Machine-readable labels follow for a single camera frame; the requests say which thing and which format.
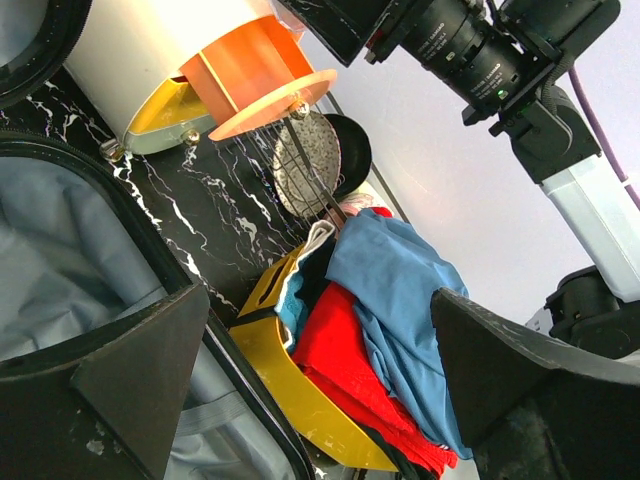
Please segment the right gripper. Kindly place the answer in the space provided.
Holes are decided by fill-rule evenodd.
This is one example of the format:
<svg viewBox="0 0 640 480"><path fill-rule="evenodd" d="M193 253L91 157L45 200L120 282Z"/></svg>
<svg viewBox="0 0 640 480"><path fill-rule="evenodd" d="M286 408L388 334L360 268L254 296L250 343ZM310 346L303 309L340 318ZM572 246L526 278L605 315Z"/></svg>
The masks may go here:
<svg viewBox="0 0 640 480"><path fill-rule="evenodd" d="M284 1L345 66L401 48L462 98L514 98L530 80L530 57L496 22L492 1Z"/></svg>

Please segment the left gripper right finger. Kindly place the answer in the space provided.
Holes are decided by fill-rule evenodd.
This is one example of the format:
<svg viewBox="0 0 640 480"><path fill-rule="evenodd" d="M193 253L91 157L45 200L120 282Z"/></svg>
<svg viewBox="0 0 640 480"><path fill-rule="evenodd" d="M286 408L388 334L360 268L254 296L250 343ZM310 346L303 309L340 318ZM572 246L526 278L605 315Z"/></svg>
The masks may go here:
<svg viewBox="0 0 640 480"><path fill-rule="evenodd" d="M639 369L437 291L431 317L482 479L636 479Z"/></svg>

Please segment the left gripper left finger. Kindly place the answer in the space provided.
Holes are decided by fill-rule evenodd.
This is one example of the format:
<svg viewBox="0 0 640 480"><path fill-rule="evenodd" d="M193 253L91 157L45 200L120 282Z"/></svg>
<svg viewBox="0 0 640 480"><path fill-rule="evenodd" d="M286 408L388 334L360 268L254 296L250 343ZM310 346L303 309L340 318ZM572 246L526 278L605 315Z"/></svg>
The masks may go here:
<svg viewBox="0 0 640 480"><path fill-rule="evenodd" d="M208 311L192 285L3 361L2 478L163 478Z"/></svg>

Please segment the white black space suitcase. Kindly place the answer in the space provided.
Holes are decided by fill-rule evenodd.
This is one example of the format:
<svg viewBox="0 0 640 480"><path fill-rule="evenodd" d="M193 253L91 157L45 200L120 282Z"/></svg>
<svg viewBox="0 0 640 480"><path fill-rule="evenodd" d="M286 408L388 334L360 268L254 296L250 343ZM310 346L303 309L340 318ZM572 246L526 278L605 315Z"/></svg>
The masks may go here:
<svg viewBox="0 0 640 480"><path fill-rule="evenodd" d="M97 159L28 131L2 131L1 364L192 285L203 287ZM313 475L300 438L209 302L161 479Z"/></svg>

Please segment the blue cloth garment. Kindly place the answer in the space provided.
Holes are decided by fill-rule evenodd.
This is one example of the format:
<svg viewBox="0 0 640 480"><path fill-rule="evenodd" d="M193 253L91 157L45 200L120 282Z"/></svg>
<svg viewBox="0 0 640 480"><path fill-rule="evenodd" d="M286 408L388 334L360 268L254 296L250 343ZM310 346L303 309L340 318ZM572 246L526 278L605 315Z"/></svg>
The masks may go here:
<svg viewBox="0 0 640 480"><path fill-rule="evenodd" d="M326 277L356 298L354 310L373 370L421 432L464 460L463 443L432 322L431 298L441 288L468 290L408 223L363 209L347 220Z"/></svg>

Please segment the teal cream cartoon towel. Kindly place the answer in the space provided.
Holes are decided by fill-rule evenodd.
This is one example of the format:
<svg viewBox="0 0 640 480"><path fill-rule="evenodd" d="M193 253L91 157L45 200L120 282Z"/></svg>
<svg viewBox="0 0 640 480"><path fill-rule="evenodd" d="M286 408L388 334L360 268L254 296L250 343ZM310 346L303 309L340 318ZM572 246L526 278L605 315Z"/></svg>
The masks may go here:
<svg viewBox="0 0 640 480"><path fill-rule="evenodd" d="M327 220L318 220L309 231L306 242L293 257L274 310L296 343L308 314L304 302L296 297L303 286L302 267L329 240L335 238L335 226Z"/></svg>

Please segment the red cloth garment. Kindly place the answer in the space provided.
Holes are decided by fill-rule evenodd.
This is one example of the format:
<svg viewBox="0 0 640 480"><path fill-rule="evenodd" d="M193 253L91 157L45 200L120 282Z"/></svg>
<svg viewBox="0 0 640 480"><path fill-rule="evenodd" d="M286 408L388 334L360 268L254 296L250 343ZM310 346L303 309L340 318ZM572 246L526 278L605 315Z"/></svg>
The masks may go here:
<svg viewBox="0 0 640 480"><path fill-rule="evenodd" d="M382 207L369 209L394 218ZM435 476L456 467L462 458L428 440L408 410L378 379L354 310L355 296L328 281L300 336L293 361L345 414L378 431L412 463Z"/></svg>

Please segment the white orange drawer cabinet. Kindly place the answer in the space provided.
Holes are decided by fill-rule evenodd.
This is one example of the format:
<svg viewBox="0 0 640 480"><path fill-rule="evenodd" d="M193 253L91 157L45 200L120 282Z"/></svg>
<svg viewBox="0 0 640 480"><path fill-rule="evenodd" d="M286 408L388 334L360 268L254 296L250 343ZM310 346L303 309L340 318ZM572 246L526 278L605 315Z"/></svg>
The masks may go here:
<svg viewBox="0 0 640 480"><path fill-rule="evenodd" d="M279 1L95 1L65 68L118 147L153 154L301 113L337 78Z"/></svg>

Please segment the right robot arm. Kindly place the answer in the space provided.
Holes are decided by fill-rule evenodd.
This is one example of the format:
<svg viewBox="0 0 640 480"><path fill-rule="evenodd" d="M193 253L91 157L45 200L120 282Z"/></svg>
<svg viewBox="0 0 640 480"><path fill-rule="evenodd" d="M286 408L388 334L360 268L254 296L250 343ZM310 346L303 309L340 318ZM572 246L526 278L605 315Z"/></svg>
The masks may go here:
<svg viewBox="0 0 640 480"><path fill-rule="evenodd" d="M547 299L552 337L610 359L639 349L639 206L605 157L593 116L559 87L613 25L617 1L287 1L343 65L408 52L490 120L592 260Z"/></svg>

